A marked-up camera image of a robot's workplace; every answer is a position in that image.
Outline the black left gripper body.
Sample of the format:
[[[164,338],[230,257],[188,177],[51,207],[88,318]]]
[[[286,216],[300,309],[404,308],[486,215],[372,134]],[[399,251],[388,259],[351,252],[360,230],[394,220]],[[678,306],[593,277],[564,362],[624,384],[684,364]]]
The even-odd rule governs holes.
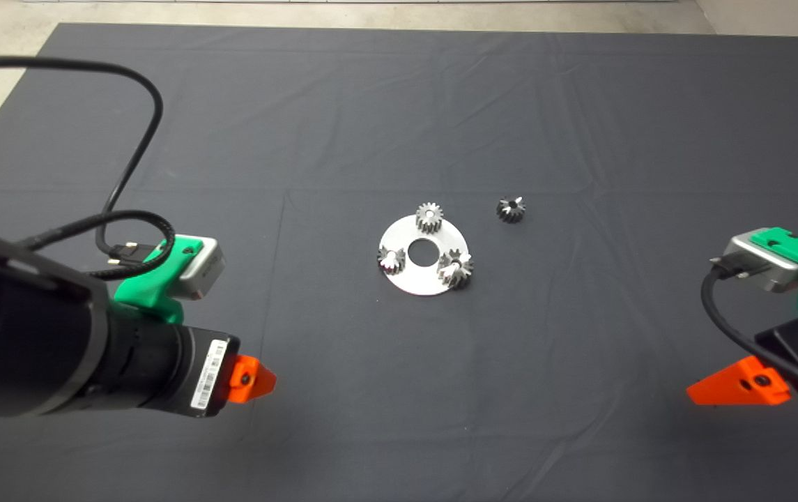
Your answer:
[[[182,327],[182,358],[176,373],[174,413],[192,418],[217,416],[226,406],[240,340],[207,328]]]

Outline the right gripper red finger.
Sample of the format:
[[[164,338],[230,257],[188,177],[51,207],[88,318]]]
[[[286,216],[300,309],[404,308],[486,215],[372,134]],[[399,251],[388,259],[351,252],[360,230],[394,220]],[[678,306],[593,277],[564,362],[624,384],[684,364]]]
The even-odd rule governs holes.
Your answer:
[[[792,397],[780,372],[756,356],[699,379],[686,394],[698,406],[780,406]]]

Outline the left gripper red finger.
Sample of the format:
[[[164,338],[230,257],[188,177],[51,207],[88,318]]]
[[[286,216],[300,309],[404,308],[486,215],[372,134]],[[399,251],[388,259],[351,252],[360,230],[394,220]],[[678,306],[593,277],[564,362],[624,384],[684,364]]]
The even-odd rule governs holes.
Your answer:
[[[244,404],[271,394],[276,385],[277,375],[262,365],[259,359],[238,355],[234,358],[229,375],[227,400],[234,404]]]

